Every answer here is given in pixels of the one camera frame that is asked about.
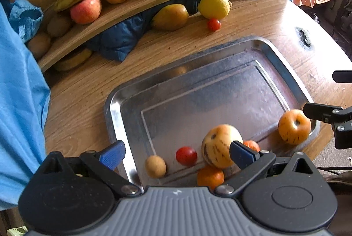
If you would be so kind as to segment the small mandarin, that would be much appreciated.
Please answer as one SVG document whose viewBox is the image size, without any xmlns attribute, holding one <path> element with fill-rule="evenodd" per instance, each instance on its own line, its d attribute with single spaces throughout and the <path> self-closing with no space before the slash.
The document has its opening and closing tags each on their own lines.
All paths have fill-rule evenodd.
<svg viewBox="0 0 352 236">
<path fill-rule="evenodd" d="M 260 152 L 260 146 L 253 140 L 247 140 L 243 142 L 248 148 L 252 149 L 253 151 Z"/>
</svg>

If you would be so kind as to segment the striped pepino melon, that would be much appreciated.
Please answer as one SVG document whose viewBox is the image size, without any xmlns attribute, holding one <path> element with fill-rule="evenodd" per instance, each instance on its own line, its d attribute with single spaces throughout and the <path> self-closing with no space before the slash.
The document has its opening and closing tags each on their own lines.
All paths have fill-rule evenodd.
<svg viewBox="0 0 352 236">
<path fill-rule="evenodd" d="M 212 128 L 202 141 L 202 155 L 208 165 L 227 169 L 234 164 L 230 157 L 230 145 L 233 141 L 243 142 L 242 136 L 232 125 L 221 124 Z"/>
</svg>

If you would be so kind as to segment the small brown round fruit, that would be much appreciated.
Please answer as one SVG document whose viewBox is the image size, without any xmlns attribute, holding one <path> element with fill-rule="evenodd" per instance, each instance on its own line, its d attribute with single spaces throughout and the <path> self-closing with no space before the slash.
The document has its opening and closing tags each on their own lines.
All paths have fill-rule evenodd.
<svg viewBox="0 0 352 236">
<path fill-rule="evenodd" d="M 144 167 L 148 176 L 153 179 L 163 178 L 167 172 L 165 161 L 158 155 L 149 156 L 144 163 Z"/>
</svg>

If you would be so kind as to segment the red cherry tomato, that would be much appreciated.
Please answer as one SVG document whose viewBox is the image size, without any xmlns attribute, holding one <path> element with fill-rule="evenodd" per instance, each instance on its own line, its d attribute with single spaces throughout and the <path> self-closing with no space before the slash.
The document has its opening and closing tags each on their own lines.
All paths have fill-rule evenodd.
<svg viewBox="0 0 352 236">
<path fill-rule="evenodd" d="M 197 152 L 192 147 L 181 147 L 176 152 L 176 160 L 183 166 L 193 166 L 198 159 Z"/>
<path fill-rule="evenodd" d="M 209 31 L 215 32 L 221 28 L 221 22 L 220 20 L 217 20 L 216 18 L 211 18 L 207 22 L 207 26 Z"/>
</svg>

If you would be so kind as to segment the yellow lemon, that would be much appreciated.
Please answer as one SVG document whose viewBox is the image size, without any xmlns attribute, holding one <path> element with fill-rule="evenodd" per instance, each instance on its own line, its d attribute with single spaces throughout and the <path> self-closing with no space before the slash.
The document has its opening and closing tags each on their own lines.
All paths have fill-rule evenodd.
<svg viewBox="0 0 352 236">
<path fill-rule="evenodd" d="M 201 0 L 198 4 L 198 11 L 207 19 L 222 20 L 228 16 L 230 10 L 228 0 Z"/>
</svg>

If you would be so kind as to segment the yellow-orange mango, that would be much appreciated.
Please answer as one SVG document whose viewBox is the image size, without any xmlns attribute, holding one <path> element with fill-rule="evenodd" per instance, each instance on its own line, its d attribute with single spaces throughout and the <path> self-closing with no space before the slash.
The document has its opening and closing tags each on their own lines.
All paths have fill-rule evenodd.
<svg viewBox="0 0 352 236">
<path fill-rule="evenodd" d="M 157 30 L 175 31 L 183 27 L 189 13 L 182 4 L 164 6 L 153 18 L 152 27 Z"/>
</svg>

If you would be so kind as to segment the silver metal tray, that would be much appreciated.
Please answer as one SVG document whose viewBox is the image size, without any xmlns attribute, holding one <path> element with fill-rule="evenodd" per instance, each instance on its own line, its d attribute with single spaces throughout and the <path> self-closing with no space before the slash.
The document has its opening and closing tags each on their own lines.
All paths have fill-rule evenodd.
<svg viewBox="0 0 352 236">
<path fill-rule="evenodd" d="M 281 116 L 302 109 L 312 97 L 293 68 L 267 39 L 249 36 L 159 67 L 117 86 L 104 113 L 111 142 L 123 141 L 126 155 L 119 173 L 145 186 L 195 186 L 202 157 L 186 167 L 176 160 L 181 147 L 197 153 L 205 135 L 232 125 L 244 140 L 290 156 L 302 145 L 285 144 L 278 132 Z M 144 163 L 151 155 L 167 166 L 153 179 Z"/>
</svg>

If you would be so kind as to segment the light blue cloth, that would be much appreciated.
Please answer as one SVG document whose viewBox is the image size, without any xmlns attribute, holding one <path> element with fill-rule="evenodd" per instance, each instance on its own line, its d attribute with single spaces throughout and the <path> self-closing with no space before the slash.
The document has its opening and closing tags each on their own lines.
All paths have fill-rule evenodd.
<svg viewBox="0 0 352 236">
<path fill-rule="evenodd" d="M 1 0 L 1 210 L 16 207 L 47 156 L 50 89 L 25 44 L 43 17 L 27 0 Z"/>
</svg>

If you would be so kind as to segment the wooden dish under shelf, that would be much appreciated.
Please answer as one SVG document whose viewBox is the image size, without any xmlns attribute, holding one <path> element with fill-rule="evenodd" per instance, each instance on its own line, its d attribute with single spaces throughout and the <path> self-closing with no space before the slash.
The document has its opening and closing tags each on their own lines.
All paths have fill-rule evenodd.
<svg viewBox="0 0 352 236">
<path fill-rule="evenodd" d="M 60 61 L 54 64 L 54 68 L 59 71 L 69 71 L 84 63 L 92 55 L 92 50 L 88 48 L 77 48 Z"/>
</svg>

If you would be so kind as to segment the dark blue cloth under shelf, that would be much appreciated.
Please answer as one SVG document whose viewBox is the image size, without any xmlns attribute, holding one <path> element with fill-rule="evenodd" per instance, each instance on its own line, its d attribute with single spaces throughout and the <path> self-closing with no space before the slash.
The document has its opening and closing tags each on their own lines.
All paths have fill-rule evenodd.
<svg viewBox="0 0 352 236">
<path fill-rule="evenodd" d="M 196 14 L 201 0 L 170 0 L 135 14 L 94 36 L 85 46 L 106 59 L 124 61 L 144 33 L 151 29 L 154 16 L 167 5 L 182 4 L 190 15 Z"/>
</svg>

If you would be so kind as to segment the brown kiwi left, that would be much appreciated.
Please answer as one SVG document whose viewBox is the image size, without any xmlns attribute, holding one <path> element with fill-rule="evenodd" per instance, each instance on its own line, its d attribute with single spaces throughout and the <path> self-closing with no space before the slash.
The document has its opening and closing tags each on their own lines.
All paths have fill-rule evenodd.
<svg viewBox="0 0 352 236">
<path fill-rule="evenodd" d="M 34 36 L 27 45 L 35 59 L 41 59 L 51 47 L 51 37 L 46 32 Z"/>
</svg>

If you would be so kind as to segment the brown kiwi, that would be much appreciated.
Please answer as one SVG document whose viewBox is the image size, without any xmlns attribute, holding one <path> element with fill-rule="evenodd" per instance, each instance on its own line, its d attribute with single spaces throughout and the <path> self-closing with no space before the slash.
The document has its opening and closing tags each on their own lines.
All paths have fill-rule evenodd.
<svg viewBox="0 0 352 236">
<path fill-rule="evenodd" d="M 51 37 L 61 37 L 71 28 L 71 21 L 67 15 L 56 14 L 47 25 L 47 33 Z"/>
<path fill-rule="evenodd" d="M 35 59 L 41 59 L 51 47 L 51 37 L 46 32 L 34 36 L 27 45 Z"/>
</svg>

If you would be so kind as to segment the brown kiwi right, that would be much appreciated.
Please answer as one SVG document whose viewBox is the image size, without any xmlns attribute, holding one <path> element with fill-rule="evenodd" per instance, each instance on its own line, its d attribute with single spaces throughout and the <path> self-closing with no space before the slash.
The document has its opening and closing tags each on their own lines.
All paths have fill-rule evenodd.
<svg viewBox="0 0 352 236">
<path fill-rule="evenodd" d="M 67 15 L 56 14 L 47 25 L 47 33 L 51 37 L 61 37 L 71 28 L 71 21 Z"/>
</svg>

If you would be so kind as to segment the red-yellow apple leftmost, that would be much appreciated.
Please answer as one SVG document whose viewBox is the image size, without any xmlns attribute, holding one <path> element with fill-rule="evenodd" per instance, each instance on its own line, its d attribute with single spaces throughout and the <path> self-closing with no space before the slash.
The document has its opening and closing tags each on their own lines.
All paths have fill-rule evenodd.
<svg viewBox="0 0 352 236">
<path fill-rule="evenodd" d="M 100 0 L 82 0 L 70 8 L 70 17 L 76 24 L 90 24 L 101 14 Z"/>
</svg>

